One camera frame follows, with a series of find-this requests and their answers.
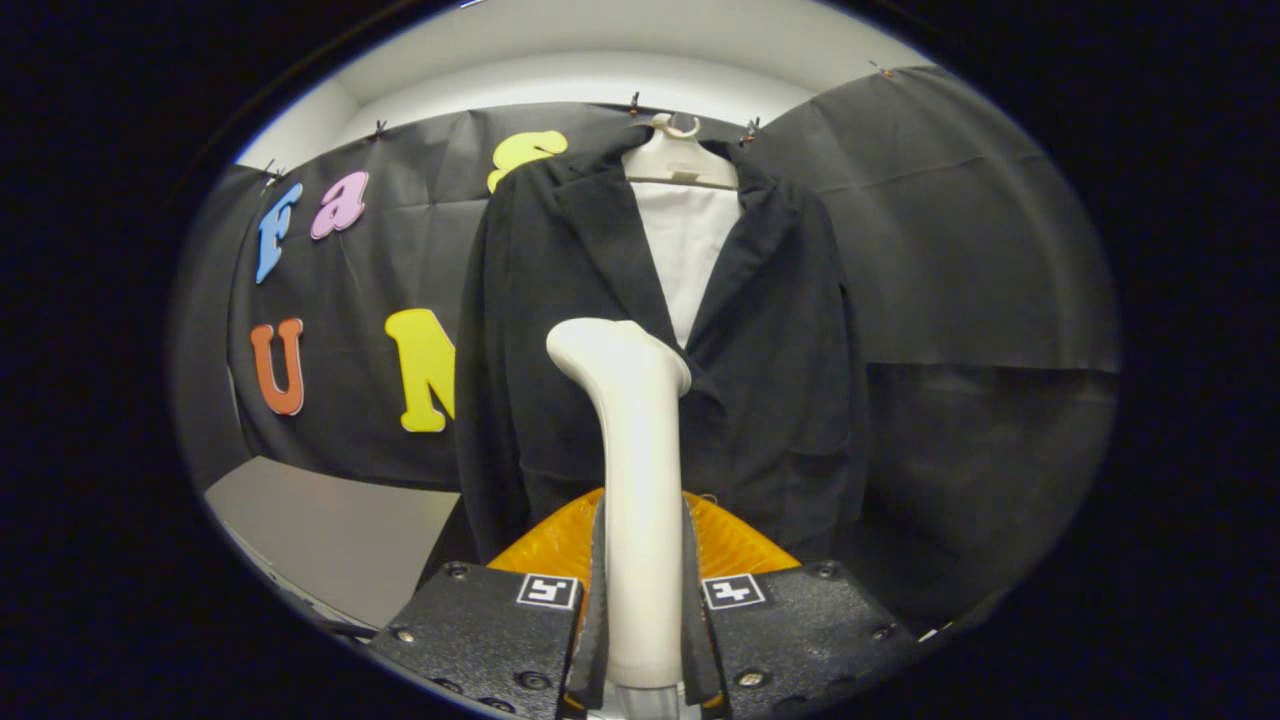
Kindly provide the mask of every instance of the black jacket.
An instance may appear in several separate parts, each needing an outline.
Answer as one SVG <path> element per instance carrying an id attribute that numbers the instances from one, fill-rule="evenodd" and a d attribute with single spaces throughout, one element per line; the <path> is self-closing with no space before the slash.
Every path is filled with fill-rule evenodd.
<path id="1" fill-rule="evenodd" d="M 730 232 L 687 347 L 675 338 L 621 156 L 630 127 L 590 152 L 532 161 L 495 190 L 467 266 L 457 337 L 456 438 L 480 559 L 604 482 L 585 391 L 547 354 L 579 316 L 630 319 L 689 364 L 680 401 L 684 488 L 801 561 L 858 518 L 867 382 L 831 222 L 810 192 L 764 174 L 735 145 L 744 213 Z"/>

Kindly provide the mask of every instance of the foam letter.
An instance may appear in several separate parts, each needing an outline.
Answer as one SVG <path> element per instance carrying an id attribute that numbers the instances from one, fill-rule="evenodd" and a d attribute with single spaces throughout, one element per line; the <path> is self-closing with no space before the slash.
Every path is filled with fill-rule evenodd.
<path id="1" fill-rule="evenodd" d="M 498 181 L 507 173 L 530 160 L 550 158 L 568 150 L 568 140 L 556 131 L 520 132 L 498 143 L 493 150 L 493 164 L 498 168 L 489 173 L 489 192 L 498 187 Z"/>
<path id="2" fill-rule="evenodd" d="M 302 334 L 302 320 L 289 318 L 280 323 L 280 341 L 284 343 L 284 372 L 289 379 L 288 389 L 275 384 L 275 372 L 271 369 L 271 325 L 259 325 L 248 333 L 253 345 L 253 364 L 257 366 L 257 387 L 262 400 L 276 415 L 297 415 L 302 410 L 302 363 L 298 356 L 298 336 Z"/>
<path id="3" fill-rule="evenodd" d="M 302 183 L 298 183 L 289 188 L 275 205 L 268 210 L 266 217 L 262 222 L 257 224 L 259 232 L 259 245 L 257 245 L 257 282 L 261 283 L 262 278 L 275 268 L 275 264 L 280 261 L 280 255 L 283 251 L 280 246 L 275 243 L 278 240 L 284 240 L 284 233 L 289 232 L 289 205 L 298 201 L 302 197 Z"/>
<path id="4" fill-rule="evenodd" d="M 320 201 L 320 211 L 311 223 L 311 240 L 324 240 L 333 231 L 344 231 L 365 211 L 361 196 L 369 173 L 356 172 L 335 182 Z"/>
<path id="5" fill-rule="evenodd" d="M 404 380 L 406 413 L 401 425 L 411 433 L 438 433 L 444 415 L 431 405 L 431 393 L 453 418 L 453 343 L 435 319 L 422 309 L 401 310 L 387 318 L 387 334 L 401 352 L 401 378 Z"/>

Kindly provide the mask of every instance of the white shirt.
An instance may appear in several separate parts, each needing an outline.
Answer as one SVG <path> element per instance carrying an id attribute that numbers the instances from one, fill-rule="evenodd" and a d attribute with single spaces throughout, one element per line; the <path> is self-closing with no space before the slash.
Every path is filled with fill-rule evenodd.
<path id="1" fill-rule="evenodd" d="M 653 182 L 631 188 L 676 341 L 685 347 L 716 259 L 742 215 L 737 191 Z"/>

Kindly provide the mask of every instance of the hanger hook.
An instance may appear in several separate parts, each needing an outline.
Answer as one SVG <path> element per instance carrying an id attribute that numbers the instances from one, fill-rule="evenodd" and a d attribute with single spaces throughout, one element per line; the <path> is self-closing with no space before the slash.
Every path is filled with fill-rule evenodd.
<path id="1" fill-rule="evenodd" d="M 671 115 L 668 113 L 659 113 L 653 118 L 653 127 L 667 133 L 667 137 L 673 137 L 676 140 L 690 140 L 698 135 L 698 131 L 703 129 L 703 122 L 694 115 L 694 129 L 680 131 L 671 127 Z"/>

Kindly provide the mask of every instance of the orange letter u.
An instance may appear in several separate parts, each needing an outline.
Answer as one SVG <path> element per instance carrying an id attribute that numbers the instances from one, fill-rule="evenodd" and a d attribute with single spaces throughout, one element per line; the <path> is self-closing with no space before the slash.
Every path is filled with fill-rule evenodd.
<path id="1" fill-rule="evenodd" d="M 302 410 L 302 363 L 298 357 L 298 336 L 302 334 L 302 320 L 289 318 L 280 323 L 280 341 L 284 343 L 284 370 L 288 387 L 280 389 L 275 384 L 275 372 L 271 369 L 271 325 L 259 325 L 248 333 L 253 345 L 253 364 L 257 366 L 257 387 L 262 400 L 278 415 L 297 415 Z"/>

